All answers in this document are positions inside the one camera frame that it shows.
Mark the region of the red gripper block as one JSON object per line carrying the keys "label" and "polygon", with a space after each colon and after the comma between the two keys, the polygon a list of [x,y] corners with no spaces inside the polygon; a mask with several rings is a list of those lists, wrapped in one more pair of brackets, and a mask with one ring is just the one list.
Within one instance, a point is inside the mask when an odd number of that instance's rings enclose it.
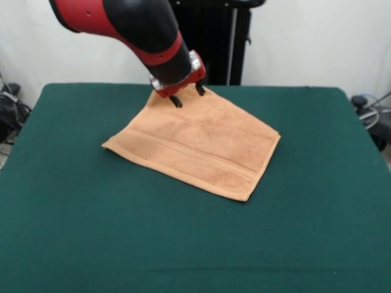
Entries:
{"label": "red gripper block", "polygon": [[206,76],[206,69],[198,52],[191,50],[189,52],[189,61],[191,64],[189,74],[182,81],[176,84],[164,85],[152,74],[149,74],[149,80],[154,91],[162,98],[169,97],[176,108],[182,108],[183,103],[175,94],[187,85],[195,84],[195,89],[200,96],[203,96],[206,93],[206,90],[201,82],[201,80]]}

